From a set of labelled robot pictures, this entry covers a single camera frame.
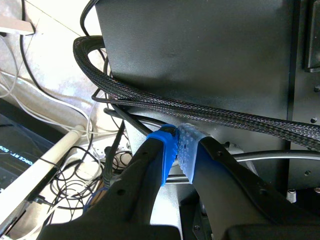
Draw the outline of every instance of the silver metal rod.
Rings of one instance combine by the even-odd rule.
[[[181,175],[185,180],[166,180],[165,184],[189,184],[189,180],[185,175]]]
[[[232,156],[239,163],[266,159],[306,159],[320,161],[320,153],[309,150],[254,151],[234,154]]]
[[[254,151],[232,155],[239,162],[267,160],[267,159],[304,159],[320,161],[320,153],[309,150],[271,150]],[[184,174],[169,175],[165,184],[188,184],[188,178]]]

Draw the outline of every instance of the cable bundle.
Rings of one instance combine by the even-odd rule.
[[[75,60],[84,74],[101,90],[116,98],[93,97],[97,102],[141,107],[176,117],[269,134],[320,152],[320,127],[317,125],[179,101],[128,86],[101,72],[90,62],[88,54],[104,47],[102,36],[79,37],[73,43]]]

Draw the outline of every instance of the screw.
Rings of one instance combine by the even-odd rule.
[[[311,118],[311,120],[310,120],[310,122],[312,123],[312,124],[315,124],[316,122],[317,122],[317,118],[316,117],[313,117],[313,118]]]
[[[193,227],[193,229],[194,229],[196,232],[198,232],[198,231],[200,230],[200,227],[199,227],[198,225],[195,225],[195,226]]]
[[[320,85],[315,86],[313,90],[315,93],[320,92]]]
[[[311,174],[311,171],[310,171],[310,170],[304,172],[304,175],[305,175],[306,177],[309,176],[310,174]]]

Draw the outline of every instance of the black metal panel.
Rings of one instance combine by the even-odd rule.
[[[320,72],[320,1],[311,0],[306,41],[305,70]]]
[[[96,5],[113,75],[140,89],[228,110],[286,119],[292,0],[100,0]],[[178,125],[190,122],[144,109]],[[266,134],[193,122],[245,152],[278,150]],[[128,124],[133,151],[144,137]],[[258,173],[286,185],[286,163],[259,162]]]
[[[310,123],[313,118],[320,121],[320,73],[305,72],[306,57],[305,39],[307,37],[309,2],[301,1],[298,26],[298,43],[294,82],[294,103],[292,119],[297,122]],[[291,149],[306,149],[291,144]],[[316,161],[291,159],[289,167],[288,187],[304,189],[320,186],[320,164]]]

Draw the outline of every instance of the bolt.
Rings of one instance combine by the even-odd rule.
[[[312,124],[315,124],[316,122],[317,122],[317,118],[316,117],[313,117],[313,118],[311,118],[311,120],[310,120],[310,122],[312,123]]]
[[[315,86],[313,90],[315,93],[320,92],[320,85]]]
[[[196,232],[198,232],[198,231],[200,230],[200,227],[199,227],[198,225],[195,225],[195,226],[193,227],[193,229],[194,229]]]

